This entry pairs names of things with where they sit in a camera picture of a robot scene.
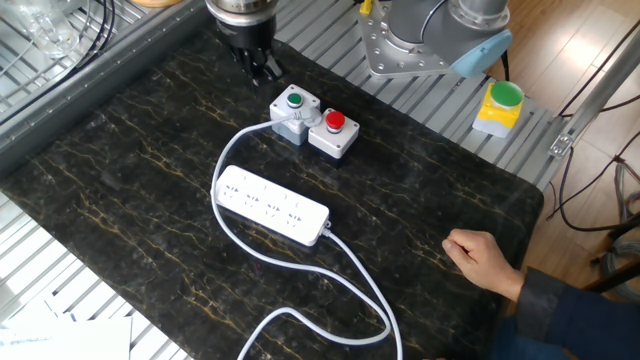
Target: white paper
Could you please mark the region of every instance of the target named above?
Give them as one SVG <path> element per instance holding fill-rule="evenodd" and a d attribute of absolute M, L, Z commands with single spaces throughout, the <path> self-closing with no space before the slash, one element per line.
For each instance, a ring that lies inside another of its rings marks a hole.
<path fill-rule="evenodd" d="M 2 360 L 129 360 L 131 318 L 0 330 Z"/>

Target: green push button switch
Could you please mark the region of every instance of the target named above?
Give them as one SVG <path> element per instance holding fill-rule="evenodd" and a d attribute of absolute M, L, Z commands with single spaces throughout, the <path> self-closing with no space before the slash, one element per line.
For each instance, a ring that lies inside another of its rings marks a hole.
<path fill-rule="evenodd" d="M 510 81 L 498 81 L 491 89 L 491 97 L 502 106 L 516 106 L 524 99 L 524 92 Z"/>
<path fill-rule="evenodd" d="M 289 96 L 287 96 L 287 104 L 289 105 L 290 108 L 293 108 L 293 109 L 297 109 L 300 106 L 302 106 L 303 100 L 304 99 L 302 98 L 302 95 L 298 93 L 292 93 L 292 94 L 289 94 Z"/>

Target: dark sleeve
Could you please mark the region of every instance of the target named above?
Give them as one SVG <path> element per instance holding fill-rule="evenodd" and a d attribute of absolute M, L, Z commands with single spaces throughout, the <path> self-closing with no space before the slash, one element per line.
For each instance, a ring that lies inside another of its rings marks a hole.
<path fill-rule="evenodd" d="M 581 360 L 638 359 L 640 307 L 578 290 L 529 269 L 516 310 L 517 333 L 562 346 Z"/>

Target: metal bracket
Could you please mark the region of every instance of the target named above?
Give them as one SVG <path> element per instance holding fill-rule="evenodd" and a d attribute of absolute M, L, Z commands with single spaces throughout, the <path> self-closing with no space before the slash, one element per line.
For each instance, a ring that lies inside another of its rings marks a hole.
<path fill-rule="evenodd" d="M 567 133 L 561 133 L 556 138 L 556 141 L 553 142 L 553 145 L 551 145 L 551 148 L 549 149 L 549 155 L 557 159 L 562 159 L 565 155 L 567 155 L 569 148 L 575 141 L 576 139 L 573 136 Z"/>
<path fill-rule="evenodd" d="M 455 73 L 424 44 L 407 44 L 396 38 L 387 22 L 391 1 L 380 1 L 378 5 L 369 15 L 358 14 L 362 43 L 373 75 L 410 78 Z"/>

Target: yellow box with green button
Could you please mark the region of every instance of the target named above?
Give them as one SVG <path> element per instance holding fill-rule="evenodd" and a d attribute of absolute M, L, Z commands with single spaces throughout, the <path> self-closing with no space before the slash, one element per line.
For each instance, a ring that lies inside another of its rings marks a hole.
<path fill-rule="evenodd" d="M 510 81 L 489 85 L 473 128 L 497 137 L 507 137 L 514 128 L 524 103 L 524 92 Z"/>

